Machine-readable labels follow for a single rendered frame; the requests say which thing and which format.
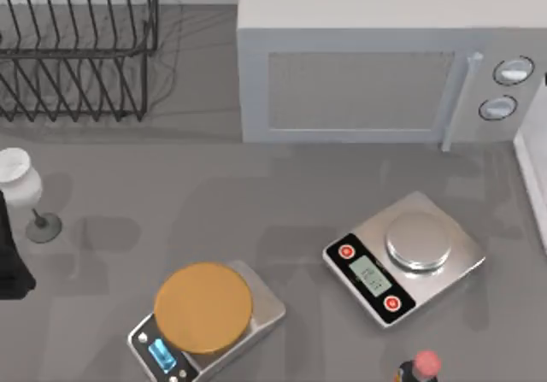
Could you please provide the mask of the silver scale with red buttons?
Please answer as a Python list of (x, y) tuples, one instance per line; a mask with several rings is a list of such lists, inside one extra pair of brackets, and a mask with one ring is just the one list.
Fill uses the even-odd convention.
[(479, 267), (485, 250), (426, 194), (414, 191), (330, 243), (322, 258), (389, 328)]

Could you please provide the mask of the pale microwave oven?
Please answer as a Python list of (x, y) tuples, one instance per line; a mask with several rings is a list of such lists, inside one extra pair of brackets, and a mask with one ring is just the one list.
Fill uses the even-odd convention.
[[(238, 0), (243, 139), (440, 146), (457, 57), (484, 55), (453, 144), (510, 141), (547, 75), (547, 0)], [(497, 84), (527, 56), (533, 74)], [(508, 118), (483, 120), (511, 96)]]

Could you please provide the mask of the scale with orange plate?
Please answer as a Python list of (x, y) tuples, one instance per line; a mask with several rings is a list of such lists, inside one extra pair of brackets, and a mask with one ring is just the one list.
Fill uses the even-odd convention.
[(195, 262), (163, 282), (126, 343), (149, 382), (210, 382), (285, 314), (245, 262)]

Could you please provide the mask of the small microwave knob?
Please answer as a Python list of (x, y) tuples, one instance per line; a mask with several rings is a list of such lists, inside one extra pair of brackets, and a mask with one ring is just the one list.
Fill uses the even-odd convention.
[(517, 101), (511, 96), (501, 96), (485, 100), (478, 108), (479, 116), (486, 121), (504, 120), (518, 108)]

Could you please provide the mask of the white wine glass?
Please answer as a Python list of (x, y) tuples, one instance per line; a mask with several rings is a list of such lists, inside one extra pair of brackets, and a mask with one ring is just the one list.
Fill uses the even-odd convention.
[(42, 178), (27, 151), (17, 147), (0, 150), (0, 190), (9, 206), (32, 212), (26, 237), (35, 244), (49, 243), (62, 231), (57, 214), (37, 210), (43, 189)]

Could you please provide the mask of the dark bottle with pink cap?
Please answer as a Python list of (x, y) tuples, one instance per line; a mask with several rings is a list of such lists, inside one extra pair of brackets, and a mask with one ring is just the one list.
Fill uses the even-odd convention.
[(393, 382), (438, 382), (441, 360), (433, 350), (419, 351), (397, 369)]

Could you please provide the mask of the large microwave knob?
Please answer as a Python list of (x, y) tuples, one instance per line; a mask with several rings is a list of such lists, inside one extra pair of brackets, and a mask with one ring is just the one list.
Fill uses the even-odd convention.
[(527, 56), (503, 60), (499, 62), (492, 77), (494, 81), (503, 86), (514, 86), (525, 82), (533, 74), (534, 62)]

